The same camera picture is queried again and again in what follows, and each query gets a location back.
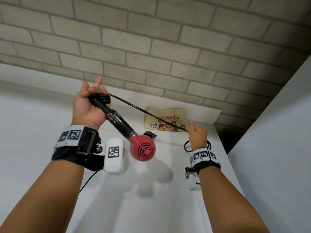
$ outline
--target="hair dryer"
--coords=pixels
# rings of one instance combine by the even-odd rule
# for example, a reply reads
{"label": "hair dryer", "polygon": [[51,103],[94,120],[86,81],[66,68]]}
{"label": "hair dryer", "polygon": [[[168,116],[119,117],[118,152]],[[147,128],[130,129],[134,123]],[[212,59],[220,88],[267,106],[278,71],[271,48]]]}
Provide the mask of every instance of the hair dryer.
{"label": "hair dryer", "polygon": [[156,152],[156,145],[152,140],[152,135],[146,132],[138,135],[134,129],[115,110],[110,109],[106,104],[110,104],[110,95],[93,94],[88,96],[92,105],[100,108],[105,113],[105,118],[130,141],[131,155],[139,161],[151,160]]}

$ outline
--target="canvas bag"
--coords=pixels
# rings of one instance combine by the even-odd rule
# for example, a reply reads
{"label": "canvas bag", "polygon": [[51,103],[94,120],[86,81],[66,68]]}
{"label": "canvas bag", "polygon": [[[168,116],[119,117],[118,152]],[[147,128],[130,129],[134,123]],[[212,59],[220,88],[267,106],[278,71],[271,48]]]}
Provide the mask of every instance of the canvas bag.
{"label": "canvas bag", "polygon": [[[185,108],[158,110],[150,106],[147,107],[146,110],[154,116],[161,118],[162,120],[177,125],[183,129],[188,129],[187,113]],[[173,126],[168,125],[147,114],[145,114],[145,128],[168,132],[184,132],[181,129],[176,129]]]}

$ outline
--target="white surface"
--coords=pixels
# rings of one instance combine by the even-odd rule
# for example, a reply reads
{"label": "white surface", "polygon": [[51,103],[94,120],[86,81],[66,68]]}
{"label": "white surface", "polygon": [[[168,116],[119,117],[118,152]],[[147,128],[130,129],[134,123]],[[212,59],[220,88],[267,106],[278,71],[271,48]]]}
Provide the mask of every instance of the white surface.
{"label": "white surface", "polygon": [[[124,156],[123,148],[125,138],[110,138],[107,141],[107,149],[105,152],[105,162],[104,162],[104,171],[113,173],[113,172],[122,172],[124,170]],[[118,156],[110,153],[111,147],[118,147]]]}
{"label": "white surface", "polygon": [[[73,99],[0,81],[0,224],[49,163],[57,137],[71,122]],[[143,113],[126,106],[113,108],[138,134],[146,131]],[[223,173],[241,191],[214,126],[197,124],[207,129]],[[158,135],[155,157],[139,162],[127,153],[123,173],[96,174],[79,195],[68,233],[211,232],[202,194],[189,191],[184,178],[188,134],[152,132]],[[99,133],[104,144],[111,137],[123,139],[108,122]],[[82,184],[91,174],[86,170]]]}
{"label": "white surface", "polygon": [[[54,74],[48,74],[5,64],[0,64],[0,80],[55,92],[61,92],[69,95],[76,95],[81,89],[81,81],[78,79],[61,77]],[[106,88],[109,93],[125,99],[126,101],[139,106],[142,109],[145,109],[149,105],[152,105],[158,109],[168,109],[172,105],[174,108],[186,108],[188,119],[201,121],[204,123],[214,124],[221,112],[219,109],[194,105],[164,97],[157,97],[109,86]],[[129,107],[129,105],[126,105],[115,98],[111,98],[111,102],[115,105]]]}
{"label": "white surface", "polygon": [[271,233],[311,232],[311,58],[228,157]]}

